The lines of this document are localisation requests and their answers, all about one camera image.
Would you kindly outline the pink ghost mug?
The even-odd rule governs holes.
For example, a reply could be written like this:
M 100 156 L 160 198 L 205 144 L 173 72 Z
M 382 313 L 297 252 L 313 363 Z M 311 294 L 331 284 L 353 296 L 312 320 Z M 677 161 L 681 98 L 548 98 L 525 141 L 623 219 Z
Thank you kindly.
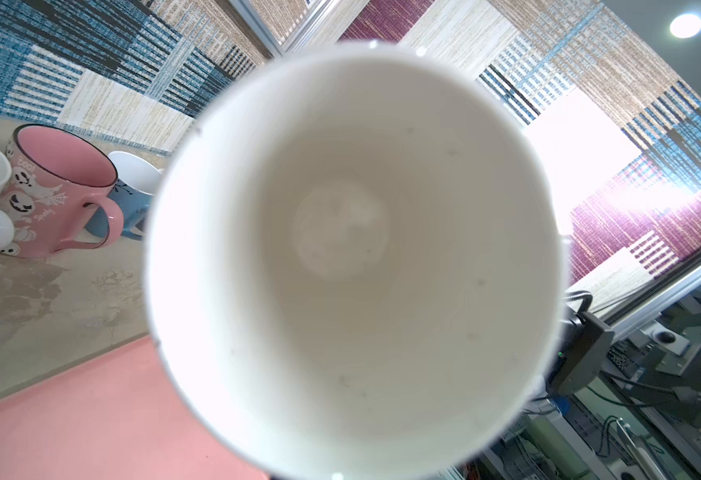
M 12 166 L 0 210 L 14 224 L 14 240 L 1 254 L 44 258 L 118 240 L 124 214 L 108 198 L 118 171 L 104 152 L 70 132 L 40 124 L 16 128 L 0 151 Z M 98 210 L 106 215 L 106 236 L 96 244 L 78 240 Z

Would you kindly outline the blue ceramic mug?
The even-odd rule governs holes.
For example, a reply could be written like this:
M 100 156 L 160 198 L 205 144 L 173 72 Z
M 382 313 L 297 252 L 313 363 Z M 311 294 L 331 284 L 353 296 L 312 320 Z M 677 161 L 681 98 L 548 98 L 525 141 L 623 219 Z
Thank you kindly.
M 114 201 L 124 214 L 122 237 L 142 241 L 150 214 L 150 204 L 162 183 L 162 170 L 124 151 L 110 152 L 108 159 L 118 171 L 118 180 L 108 198 Z

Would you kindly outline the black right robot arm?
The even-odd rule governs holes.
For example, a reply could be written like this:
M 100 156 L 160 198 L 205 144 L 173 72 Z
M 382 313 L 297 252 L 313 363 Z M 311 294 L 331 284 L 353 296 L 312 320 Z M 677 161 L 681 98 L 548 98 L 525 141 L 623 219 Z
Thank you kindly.
M 593 300 L 585 290 L 565 295 L 558 353 L 546 377 L 548 396 L 571 395 L 599 376 L 616 332 L 590 312 Z

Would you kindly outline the pink plastic tray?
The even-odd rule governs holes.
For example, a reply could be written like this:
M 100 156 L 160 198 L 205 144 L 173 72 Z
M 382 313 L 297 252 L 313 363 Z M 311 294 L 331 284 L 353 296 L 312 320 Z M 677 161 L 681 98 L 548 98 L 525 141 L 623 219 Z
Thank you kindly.
M 264 479 L 192 416 L 148 338 L 0 400 L 0 479 Z

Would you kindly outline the light green mug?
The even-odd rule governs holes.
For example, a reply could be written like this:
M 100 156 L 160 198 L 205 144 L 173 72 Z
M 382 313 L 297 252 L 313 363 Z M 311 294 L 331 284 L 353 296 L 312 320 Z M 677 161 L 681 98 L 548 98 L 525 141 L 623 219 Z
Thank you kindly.
M 282 479 L 424 479 L 485 450 L 559 350 L 568 247 L 541 160 L 464 73 L 355 41 L 218 96 L 150 210 L 164 369 Z

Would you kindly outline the grey equipment outside enclosure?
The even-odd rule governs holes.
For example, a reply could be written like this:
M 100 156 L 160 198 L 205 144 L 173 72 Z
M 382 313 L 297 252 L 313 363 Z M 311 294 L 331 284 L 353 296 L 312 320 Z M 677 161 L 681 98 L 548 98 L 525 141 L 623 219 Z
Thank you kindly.
M 617 342 L 608 380 L 701 479 L 701 286 Z

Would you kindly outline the round ceiling spotlight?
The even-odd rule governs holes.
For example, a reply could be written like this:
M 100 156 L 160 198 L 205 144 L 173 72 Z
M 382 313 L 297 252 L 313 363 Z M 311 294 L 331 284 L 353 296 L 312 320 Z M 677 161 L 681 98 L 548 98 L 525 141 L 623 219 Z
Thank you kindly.
M 681 14 L 671 22 L 669 31 L 679 39 L 693 38 L 701 32 L 701 16 L 696 13 Z

